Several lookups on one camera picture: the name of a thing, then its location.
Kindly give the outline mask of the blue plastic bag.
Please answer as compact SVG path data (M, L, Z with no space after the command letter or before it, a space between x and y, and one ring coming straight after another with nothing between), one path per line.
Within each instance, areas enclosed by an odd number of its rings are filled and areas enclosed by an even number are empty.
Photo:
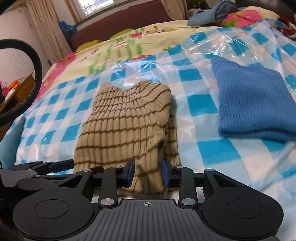
M59 22L59 27L67 42L70 42L71 37L77 32L77 28L75 26L68 25L64 21Z

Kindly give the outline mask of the dark red headboard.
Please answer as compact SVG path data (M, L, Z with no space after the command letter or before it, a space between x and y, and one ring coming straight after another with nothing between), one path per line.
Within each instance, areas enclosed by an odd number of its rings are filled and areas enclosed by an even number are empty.
M161 1L147 1L127 6L122 10L114 8L97 14L77 26L77 32L70 38L73 48L94 40L106 41L125 29L139 29L151 24L169 22Z

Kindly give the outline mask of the floral yellow pink quilt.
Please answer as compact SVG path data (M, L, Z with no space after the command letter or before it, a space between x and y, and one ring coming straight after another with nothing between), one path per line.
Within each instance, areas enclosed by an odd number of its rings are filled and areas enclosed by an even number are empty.
M276 20L278 14L249 6L208 27L190 27L186 20L177 20L126 29L104 42L86 42L49 69L37 97L63 82L99 72L125 60L142 59L168 50L194 33L216 28L248 27L264 18Z

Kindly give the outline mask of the grey blue clothes pile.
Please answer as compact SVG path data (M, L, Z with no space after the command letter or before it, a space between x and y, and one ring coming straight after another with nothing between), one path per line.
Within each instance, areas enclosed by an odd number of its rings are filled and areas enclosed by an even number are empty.
M197 13L188 20L188 26L199 27L223 21L229 14L236 13L238 6L232 1L221 1L207 11Z

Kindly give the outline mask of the tan striped knit sweater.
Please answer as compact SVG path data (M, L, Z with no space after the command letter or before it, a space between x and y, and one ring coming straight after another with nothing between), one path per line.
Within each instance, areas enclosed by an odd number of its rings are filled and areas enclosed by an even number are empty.
M135 161L132 185L123 195L165 195L162 159L180 163L171 90L143 80L129 89L102 84L74 152L76 172Z

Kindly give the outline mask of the blue checkered bed sheet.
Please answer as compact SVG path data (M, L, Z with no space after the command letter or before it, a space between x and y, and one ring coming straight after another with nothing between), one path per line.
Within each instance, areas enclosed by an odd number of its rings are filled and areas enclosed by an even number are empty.
M283 207L280 240L295 240L295 143L221 138L218 87L210 60L278 71L295 96L295 42L263 20L246 28L194 33L168 50L125 60L50 89L25 112L16 163L72 159L82 124L104 82L130 88L141 80L171 89L183 165L216 169L275 198Z

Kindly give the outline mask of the beige curtain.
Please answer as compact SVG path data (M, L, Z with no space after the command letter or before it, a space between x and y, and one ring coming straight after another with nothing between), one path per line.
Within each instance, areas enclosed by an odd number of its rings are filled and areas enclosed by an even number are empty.
M52 64L59 62L72 50L59 27L52 2L28 0L26 4L50 62Z

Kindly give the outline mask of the wooden desk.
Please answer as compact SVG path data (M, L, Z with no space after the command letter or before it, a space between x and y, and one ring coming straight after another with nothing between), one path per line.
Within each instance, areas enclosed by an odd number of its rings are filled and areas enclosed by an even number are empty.
M30 94L34 85L33 73L31 73L20 85L15 89L15 91L10 95L8 100L6 100L1 105L1 114L6 113L17 106L19 106Z

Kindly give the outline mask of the window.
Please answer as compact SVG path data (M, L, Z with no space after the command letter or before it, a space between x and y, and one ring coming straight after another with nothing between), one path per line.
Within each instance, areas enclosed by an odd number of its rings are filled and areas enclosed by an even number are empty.
M78 0L78 4L85 16L124 2L124 0Z

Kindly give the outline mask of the orange items on desk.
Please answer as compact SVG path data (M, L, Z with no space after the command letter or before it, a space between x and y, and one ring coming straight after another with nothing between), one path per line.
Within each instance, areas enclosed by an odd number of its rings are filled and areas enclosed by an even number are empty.
M16 89L20 85L18 80L13 81L8 87L7 92L10 92L12 89Z

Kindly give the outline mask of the blue knit sweater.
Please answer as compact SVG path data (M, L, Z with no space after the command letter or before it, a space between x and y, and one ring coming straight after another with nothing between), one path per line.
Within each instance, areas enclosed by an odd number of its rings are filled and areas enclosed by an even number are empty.
M295 141L295 101L279 72L222 57L211 65L219 89L220 136Z

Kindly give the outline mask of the teal folded cloth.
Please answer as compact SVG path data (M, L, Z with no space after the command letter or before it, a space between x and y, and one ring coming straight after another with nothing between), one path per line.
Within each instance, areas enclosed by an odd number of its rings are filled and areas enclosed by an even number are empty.
M26 118L21 116L11 131L1 141L1 165L7 169L16 162L16 153L23 133Z

